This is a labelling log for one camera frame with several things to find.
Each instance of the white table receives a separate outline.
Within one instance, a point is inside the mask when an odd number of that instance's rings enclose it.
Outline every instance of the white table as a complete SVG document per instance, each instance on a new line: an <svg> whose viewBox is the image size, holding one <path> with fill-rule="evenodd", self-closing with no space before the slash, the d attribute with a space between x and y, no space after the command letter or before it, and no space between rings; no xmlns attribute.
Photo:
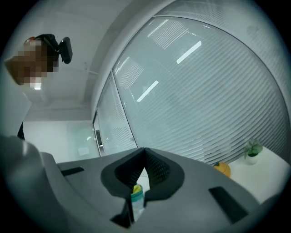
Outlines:
<svg viewBox="0 0 291 233"><path fill-rule="evenodd" d="M279 194L291 174L288 163L267 148L256 164L249 165L242 156L229 164L231 179L249 191L259 203Z"/></svg>

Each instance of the white wall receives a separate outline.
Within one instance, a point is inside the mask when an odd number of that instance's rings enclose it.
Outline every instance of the white wall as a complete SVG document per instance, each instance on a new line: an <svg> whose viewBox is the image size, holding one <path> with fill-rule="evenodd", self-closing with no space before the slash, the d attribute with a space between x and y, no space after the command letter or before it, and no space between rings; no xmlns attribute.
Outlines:
<svg viewBox="0 0 291 233"><path fill-rule="evenodd" d="M24 122L25 140L56 163L99 157L91 121Z"/></svg>
<svg viewBox="0 0 291 233"><path fill-rule="evenodd" d="M90 105L88 103L59 99L47 104L33 104L25 117L25 122L85 121L90 119Z"/></svg>
<svg viewBox="0 0 291 233"><path fill-rule="evenodd" d="M152 16L173 1L174 0L133 0L131 5L128 5L111 24L107 32L112 31L112 36L115 35L114 40L112 40L113 43L110 43L108 50L102 51L104 56L102 56L101 64L99 64L98 59L98 56L101 54L101 51L99 51L101 44L99 45L90 67L91 71L99 73L99 80L95 83L91 99L92 119L110 70L127 43Z"/></svg>

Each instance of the small green plant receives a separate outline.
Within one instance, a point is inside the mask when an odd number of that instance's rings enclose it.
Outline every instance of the small green plant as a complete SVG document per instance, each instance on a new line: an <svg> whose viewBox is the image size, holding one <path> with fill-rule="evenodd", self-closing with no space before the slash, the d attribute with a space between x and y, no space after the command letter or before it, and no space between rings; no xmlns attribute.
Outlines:
<svg viewBox="0 0 291 233"><path fill-rule="evenodd" d="M256 156L262 149L263 146L257 140L251 139L245 147L245 158L246 156Z"/></svg>

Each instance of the black slot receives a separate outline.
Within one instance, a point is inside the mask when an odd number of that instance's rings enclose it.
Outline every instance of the black slot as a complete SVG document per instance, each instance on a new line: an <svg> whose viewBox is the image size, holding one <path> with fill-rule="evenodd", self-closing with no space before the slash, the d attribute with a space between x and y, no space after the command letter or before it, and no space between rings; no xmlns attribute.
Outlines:
<svg viewBox="0 0 291 233"><path fill-rule="evenodd" d="M72 175L72 174L75 174L75 173L78 173L78 172L82 172L84 171L83 168L81 167L75 167L75 168L71 168L71 169L67 169L67 170L63 170L61 171L63 176L69 176L69 175Z"/></svg>
<svg viewBox="0 0 291 233"><path fill-rule="evenodd" d="M125 203L122 213L114 216L111 221L124 228L129 228L131 226L131 223L134 222L131 200Z"/></svg>
<svg viewBox="0 0 291 233"><path fill-rule="evenodd" d="M224 188L215 187L209 191L232 224L248 215L248 212Z"/></svg>

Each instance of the glass wall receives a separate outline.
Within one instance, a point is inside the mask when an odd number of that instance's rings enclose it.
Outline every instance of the glass wall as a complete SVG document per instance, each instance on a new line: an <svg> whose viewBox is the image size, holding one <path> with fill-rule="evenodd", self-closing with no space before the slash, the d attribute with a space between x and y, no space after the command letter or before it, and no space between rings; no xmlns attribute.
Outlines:
<svg viewBox="0 0 291 233"><path fill-rule="evenodd" d="M222 30L155 17L130 41L113 74L138 147L208 164L241 156L250 138L289 153L290 124L274 78Z"/></svg>
<svg viewBox="0 0 291 233"><path fill-rule="evenodd" d="M100 156L104 156L105 152L104 152L103 142L102 142L101 135L100 135L97 111L95 112L93 126L94 126L94 130L95 130L95 141L96 141Z"/></svg>
<svg viewBox="0 0 291 233"><path fill-rule="evenodd" d="M112 74L100 96L97 119L105 155L136 148Z"/></svg>

